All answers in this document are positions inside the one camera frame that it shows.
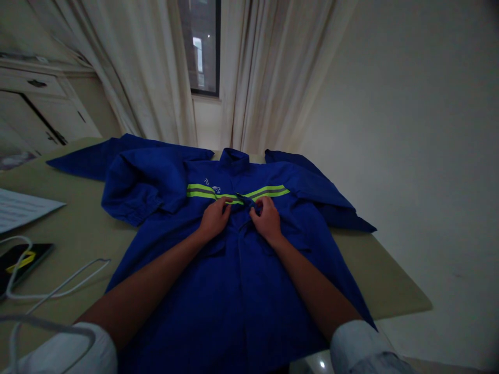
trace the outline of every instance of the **white curtain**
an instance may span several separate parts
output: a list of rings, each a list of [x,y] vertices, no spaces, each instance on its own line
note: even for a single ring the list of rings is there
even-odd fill
[[[310,85],[320,79],[313,71],[334,5],[334,0],[228,2],[220,148],[259,154],[289,149]]]
[[[197,146],[177,1],[30,4],[52,32],[71,31],[72,44],[101,79],[123,132]]]

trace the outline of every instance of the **table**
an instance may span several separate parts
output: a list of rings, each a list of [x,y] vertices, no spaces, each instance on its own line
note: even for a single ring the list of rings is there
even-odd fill
[[[45,161],[104,141],[84,138],[70,143],[25,165],[0,175],[0,188],[67,203],[66,206],[21,228],[0,235],[0,239],[25,235],[34,243],[54,243],[55,250],[15,292],[48,293],[87,262],[110,258],[112,262],[72,295],[49,300],[33,315],[61,324],[71,324],[104,293],[126,249],[137,232],[110,217],[100,206],[104,183],[72,176],[48,166]],[[213,159],[219,159],[220,151]],[[263,156],[250,155],[253,163]],[[332,229],[332,234],[356,279],[374,319],[394,317],[431,309],[431,302],[372,234]],[[2,244],[0,253],[16,244]],[[80,275],[79,282],[101,263]],[[0,313],[24,313],[34,302],[6,300]],[[0,325],[0,368],[8,364],[8,338],[14,323]],[[23,326],[19,357],[32,351],[53,333]]]

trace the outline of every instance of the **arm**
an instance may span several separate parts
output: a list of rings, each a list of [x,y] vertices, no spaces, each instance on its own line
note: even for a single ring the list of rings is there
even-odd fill
[[[330,341],[336,329],[346,322],[362,320],[342,293],[282,235],[279,212],[272,199],[263,197],[257,203],[263,205],[260,216],[254,208],[249,213],[256,230],[276,252],[326,339]]]
[[[199,228],[135,274],[114,287],[75,323],[102,327],[119,351],[127,345],[199,251],[221,233],[230,215],[224,197],[204,211]]]

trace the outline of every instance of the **forearm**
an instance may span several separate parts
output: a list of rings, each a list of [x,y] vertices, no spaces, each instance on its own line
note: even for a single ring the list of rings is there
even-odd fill
[[[362,319],[343,294],[284,236],[280,235],[268,242],[328,341],[342,324]]]
[[[90,322],[101,326],[120,350],[149,318],[206,242],[205,235],[194,232],[114,287],[75,323]]]

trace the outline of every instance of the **white sleeve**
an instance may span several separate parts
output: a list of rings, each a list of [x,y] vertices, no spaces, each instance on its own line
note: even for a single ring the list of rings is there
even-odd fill
[[[87,354],[68,371],[71,374],[115,374],[118,363],[116,348],[109,334],[100,326],[80,322],[76,327],[91,329],[95,344]],[[59,333],[38,349],[18,361],[20,374],[60,373],[70,367],[88,347],[88,338],[81,335]],[[10,373],[10,368],[2,374]]]
[[[416,373],[366,321],[338,327],[331,340],[331,363],[336,374]]]

